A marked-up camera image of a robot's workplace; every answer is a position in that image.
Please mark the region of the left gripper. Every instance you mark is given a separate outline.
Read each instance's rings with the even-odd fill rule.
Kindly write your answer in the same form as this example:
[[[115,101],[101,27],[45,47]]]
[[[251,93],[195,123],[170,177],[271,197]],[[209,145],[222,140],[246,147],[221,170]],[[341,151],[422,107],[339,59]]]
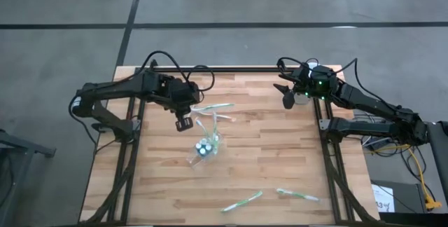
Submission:
[[[188,117],[191,106],[200,100],[199,89],[195,82],[186,83],[179,78],[170,78],[162,87],[162,103],[165,110],[175,114],[176,129],[183,132],[193,127],[192,118]]]

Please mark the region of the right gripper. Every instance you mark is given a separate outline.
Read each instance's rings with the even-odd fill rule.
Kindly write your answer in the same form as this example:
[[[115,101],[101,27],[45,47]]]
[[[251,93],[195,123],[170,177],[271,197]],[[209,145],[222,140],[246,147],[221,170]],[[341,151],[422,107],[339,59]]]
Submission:
[[[296,94],[306,98],[315,97],[329,99],[338,88],[337,73],[329,67],[317,65],[309,68],[308,64],[294,69],[291,73],[282,73],[281,77],[293,83],[290,89],[288,85],[273,83],[273,86],[283,94],[283,106],[292,109]]]

